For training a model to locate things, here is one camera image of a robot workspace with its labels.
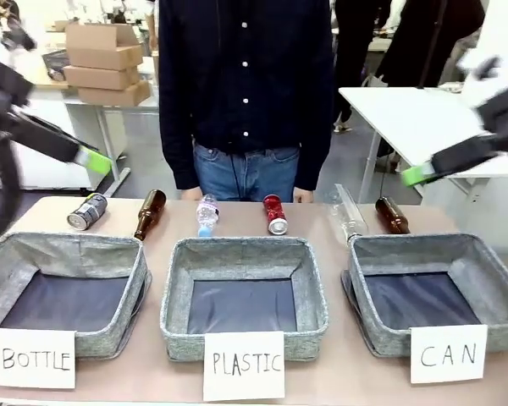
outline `brown glass bottle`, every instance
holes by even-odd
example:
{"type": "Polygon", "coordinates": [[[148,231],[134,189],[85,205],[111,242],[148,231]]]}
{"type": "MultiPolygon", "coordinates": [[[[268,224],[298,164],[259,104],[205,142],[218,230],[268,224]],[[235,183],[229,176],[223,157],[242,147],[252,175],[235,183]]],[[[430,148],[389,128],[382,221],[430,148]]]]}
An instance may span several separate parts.
{"type": "Polygon", "coordinates": [[[139,210],[139,223],[134,237],[144,241],[149,231],[157,225],[158,220],[163,213],[163,207],[166,205],[167,197],[161,190],[151,190],[146,196],[141,210],[139,210]]]}
{"type": "Polygon", "coordinates": [[[386,231],[392,234],[409,234],[408,220],[397,204],[390,197],[383,196],[376,200],[378,218],[386,231]]]}

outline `blue bottle cap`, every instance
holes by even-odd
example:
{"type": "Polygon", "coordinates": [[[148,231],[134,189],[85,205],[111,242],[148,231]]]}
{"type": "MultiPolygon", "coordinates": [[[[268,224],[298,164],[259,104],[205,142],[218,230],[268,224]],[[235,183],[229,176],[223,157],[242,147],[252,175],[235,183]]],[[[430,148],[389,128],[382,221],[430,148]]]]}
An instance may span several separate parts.
{"type": "Polygon", "coordinates": [[[197,236],[202,238],[211,237],[211,234],[212,230],[207,226],[201,226],[200,229],[197,231],[197,236]]]}

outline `black can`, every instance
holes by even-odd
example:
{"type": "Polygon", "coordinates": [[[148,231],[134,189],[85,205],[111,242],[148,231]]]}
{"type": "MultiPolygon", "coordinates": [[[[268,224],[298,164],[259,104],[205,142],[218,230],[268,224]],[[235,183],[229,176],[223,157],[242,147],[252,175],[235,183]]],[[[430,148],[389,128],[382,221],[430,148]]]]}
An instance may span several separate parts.
{"type": "Polygon", "coordinates": [[[76,230],[87,230],[103,216],[107,208],[108,200],[105,196],[93,193],[79,209],[68,216],[68,224],[76,230]]]}

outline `blue jeans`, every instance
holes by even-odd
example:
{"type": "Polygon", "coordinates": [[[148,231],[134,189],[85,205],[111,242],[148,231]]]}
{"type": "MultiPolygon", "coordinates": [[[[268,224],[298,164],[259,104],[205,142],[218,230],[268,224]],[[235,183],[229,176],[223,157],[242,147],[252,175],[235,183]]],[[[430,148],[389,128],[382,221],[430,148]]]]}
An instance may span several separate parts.
{"type": "Polygon", "coordinates": [[[298,159],[299,148],[295,147],[228,155],[194,146],[202,192],[217,200],[262,201],[267,195],[277,195],[283,202],[293,201],[298,159]]]}

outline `green tape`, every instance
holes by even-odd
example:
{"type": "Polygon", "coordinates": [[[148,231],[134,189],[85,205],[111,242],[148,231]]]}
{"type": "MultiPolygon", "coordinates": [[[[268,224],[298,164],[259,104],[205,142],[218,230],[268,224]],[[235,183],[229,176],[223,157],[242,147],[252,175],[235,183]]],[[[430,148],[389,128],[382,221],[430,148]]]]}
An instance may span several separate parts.
{"type": "Polygon", "coordinates": [[[400,178],[405,186],[414,186],[416,184],[422,184],[428,177],[423,174],[423,166],[420,167],[409,167],[402,172],[400,178]]]}
{"type": "Polygon", "coordinates": [[[102,175],[107,175],[109,173],[111,170],[111,160],[109,158],[93,150],[89,150],[84,146],[82,146],[81,149],[88,155],[88,163],[85,167],[94,172],[101,173],[102,175]]]}

